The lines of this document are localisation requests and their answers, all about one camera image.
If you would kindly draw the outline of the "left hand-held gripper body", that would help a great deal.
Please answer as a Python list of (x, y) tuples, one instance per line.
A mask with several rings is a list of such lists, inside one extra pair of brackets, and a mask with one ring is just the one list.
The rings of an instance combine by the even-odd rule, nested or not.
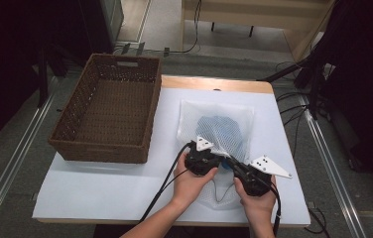
[(190, 142), (185, 159), (186, 168), (197, 176), (205, 176), (213, 168), (218, 168), (220, 161), (211, 151), (213, 147), (213, 143), (197, 136), (195, 141)]

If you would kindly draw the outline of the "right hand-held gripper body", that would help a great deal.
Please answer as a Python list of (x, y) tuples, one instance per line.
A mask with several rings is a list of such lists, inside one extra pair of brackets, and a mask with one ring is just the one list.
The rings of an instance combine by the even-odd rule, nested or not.
[(272, 176), (290, 179), (292, 175), (268, 156), (259, 157), (240, 168), (240, 176), (248, 195), (261, 196), (272, 187)]

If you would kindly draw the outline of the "blue garment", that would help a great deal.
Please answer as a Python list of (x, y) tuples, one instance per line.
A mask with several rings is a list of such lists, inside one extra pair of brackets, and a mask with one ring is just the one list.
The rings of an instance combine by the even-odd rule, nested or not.
[(243, 136), (239, 124), (230, 117), (202, 116), (197, 122), (195, 134), (213, 144), (212, 153), (236, 159), (243, 157)]

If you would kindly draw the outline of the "white mesh laundry bag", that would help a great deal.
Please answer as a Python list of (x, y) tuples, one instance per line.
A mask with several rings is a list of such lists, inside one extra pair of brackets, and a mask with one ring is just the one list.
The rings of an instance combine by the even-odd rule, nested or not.
[[(224, 116), (235, 120), (239, 124), (244, 142), (243, 157), (241, 159), (234, 158), (242, 163), (249, 161), (249, 147), (254, 121), (254, 109), (252, 107), (183, 100), (177, 132), (177, 139), (181, 144), (196, 140), (195, 129), (199, 118), (202, 116)], [(205, 185), (196, 201), (214, 210), (237, 208), (240, 205), (240, 197), (235, 191), (233, 170), (225, 163), (221, 163), (218, 167), (218, 173), (212, 181)]]

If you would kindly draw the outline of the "brown wicker basket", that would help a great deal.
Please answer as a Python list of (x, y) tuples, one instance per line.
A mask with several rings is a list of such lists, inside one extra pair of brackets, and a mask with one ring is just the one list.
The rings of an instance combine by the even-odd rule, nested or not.
[(91, 55), (49, 143), (67, 161), (145, 164), (161, 84), (158, 58)]

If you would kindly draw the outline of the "person's right hand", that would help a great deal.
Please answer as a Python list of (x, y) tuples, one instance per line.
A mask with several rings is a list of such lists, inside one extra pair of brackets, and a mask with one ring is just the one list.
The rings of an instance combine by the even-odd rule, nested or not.
[(244, 207), (246, 216), (248, 218), (251, 218), (253, 216), (256, 216), (257, 218), (271, 218), (273, 207), (276, 202), (276, 195), (273, 194), (271, 191), (261, 196), (248, 195), (241, 180), (239, 178), (234, 178), (233, 180), (236, 192), (241, 198), (241, 204)]

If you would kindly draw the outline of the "person's left hand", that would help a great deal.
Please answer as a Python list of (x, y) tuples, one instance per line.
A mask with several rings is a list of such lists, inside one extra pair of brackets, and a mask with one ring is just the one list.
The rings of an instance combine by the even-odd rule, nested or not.
[(180, 209), (187, 209), (217, 173), (217, 168), (213, 168), (205, 176), (195, 175), (186, 168), (186, 157), (187, 153), (181, 154), (174, 171), (175, 184), (171, 204)]

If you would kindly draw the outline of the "black metal stand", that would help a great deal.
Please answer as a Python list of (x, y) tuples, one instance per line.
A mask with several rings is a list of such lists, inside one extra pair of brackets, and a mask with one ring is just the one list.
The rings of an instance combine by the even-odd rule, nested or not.
[(294, 80), (294, 86), (298, 89), (303, 89), (307, 85), (310, 87), (308, 109), (311, 117), (316, 120), (318, 92), (321, 82), (324, 80), (323, 72), (324, 67), (327, 64), (327, 59), (327, 53), (323, 53), (321, 50), (314, 50), (306, 58), (295, 62), (272, 75), (262, 78), (262, 81), (274, 82), (287, 74), (299, 70), (300, 72)]

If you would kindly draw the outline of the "light wooden bench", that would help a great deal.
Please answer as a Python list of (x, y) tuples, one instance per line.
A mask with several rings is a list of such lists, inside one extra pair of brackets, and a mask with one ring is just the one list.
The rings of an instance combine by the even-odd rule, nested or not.
[(325, 30), (337, 0), (201, 0), (204, 22), (282, 29), (295, 61)]

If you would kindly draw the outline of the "black curtain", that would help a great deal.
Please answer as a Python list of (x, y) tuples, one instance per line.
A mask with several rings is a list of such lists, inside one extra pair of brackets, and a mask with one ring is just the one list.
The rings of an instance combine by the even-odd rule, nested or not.
[(334, 70), (320, 94), (352, 166), (373, 173), (373, 0), (337, 0), (322, 39)]
[(35, 91), (46, 100), (47, 66), (110, 51), (100, 0), (0, 0), (0, 131)]

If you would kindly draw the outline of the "dark metal cabinet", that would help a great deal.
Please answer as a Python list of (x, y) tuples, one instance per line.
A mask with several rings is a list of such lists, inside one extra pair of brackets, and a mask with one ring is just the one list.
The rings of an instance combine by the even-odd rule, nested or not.
[(85, 21), (91, 45), (110, 52), (124, 21), (121, 0), (85, 0)]

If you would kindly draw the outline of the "metal floor rail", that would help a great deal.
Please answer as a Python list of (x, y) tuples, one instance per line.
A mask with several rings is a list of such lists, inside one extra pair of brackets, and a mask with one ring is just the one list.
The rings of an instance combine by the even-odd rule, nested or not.
[(335, 164), (330, 149), (325, 141), (321, 129), (310, 111), (305, 111), (306, 120), (311, 130), (312, 137), (324, 164), (326, 173), (340, 206), (341, 213), (346, 221), (352, 238), (367, 238), (366, 232), (351, 199), (350, 193)]
[(48, 86), (50, 95), (47, 97), (45, 103), (38, 107), (35, 111), (34, 116), (32, 117), (28, 127), (26, 128), (23, 136), (21, 137), (16, 149), (14, 150), (7, 166), (5, 167), (3, 173), (0, 177), (0, 207), (4, 201), (8, 190), (11, 187), (20, 167), (22, 166), (26, 155), (38, 134), (38, 131), (47, 116), (52, 101), (56, 96), (56, 91), (60, 87), (62, 80), (54, 76), (51, 79), (51, 84)]

